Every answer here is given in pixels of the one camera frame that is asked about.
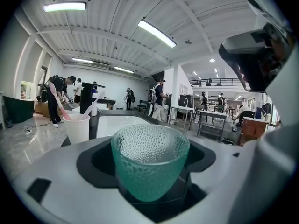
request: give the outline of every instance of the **railing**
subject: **railing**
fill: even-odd
[[[190,80],[189,82],[192,87],[201,87],[201,86],[237,86],[240,88],[243,87],[242,83],[238,78],[202,79],[202,80]],[[249,84],[247,82],[245,82],[245,84],[246,87],[249,87]]]

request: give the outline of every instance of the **glossy floor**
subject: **glossy floor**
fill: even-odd
[[[15,178],[46,152],[61,147],[67,136],[64,124],[55,128],[49,121],[49,118],[34,114],[27,121],[0,131],[0,162],[9,179]],[[30,132],[24,131],[28,126],[47,123],[31,128]]]

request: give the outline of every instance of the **faucet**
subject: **faucet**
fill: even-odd
[[[188,107],[188,99],[187,98],[184,100],[184,104],[186,105],[186,107]]]

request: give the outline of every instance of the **fluorescent light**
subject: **fluorescent light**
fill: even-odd
[[[93,63],[92,61],[89,60],[84,60],[84,59],[79,59],[79,58],[72,58],[74,61],[78,61],[78,62],[86,62],[86,63]]]
[[[85,10],[86,2],[59,2],[43,6],[45,12],[61,11],[61,10]]]
[[[124,71],[124,72],[127,72],[127,73],[131,73],[131,74],[134,73],[133,71],[126,70],[126,69],[123,69],[123,68],[120,68],[120,67],[117,67],[117,66],[115,66],[114,69],[121,70],[121,71]]]
[[[171,48],[175,47],[177,44],[170,39],[166,34],[164,34],[162,31],[160,31],[158,28],[154,27],[144,19],[141,19],[138,23],[138,26],[147,30],[148,32],[155,35],[157,38],[159,38],[161,41],[165,42],[167,45],[169,45]]]

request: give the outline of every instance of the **textured glass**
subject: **textured glass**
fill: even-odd
[[[159,125],[125,127],[114,135],[111,145],[123,184],[144,202],[157,200],[170,189],[190,147],[180,131]]]

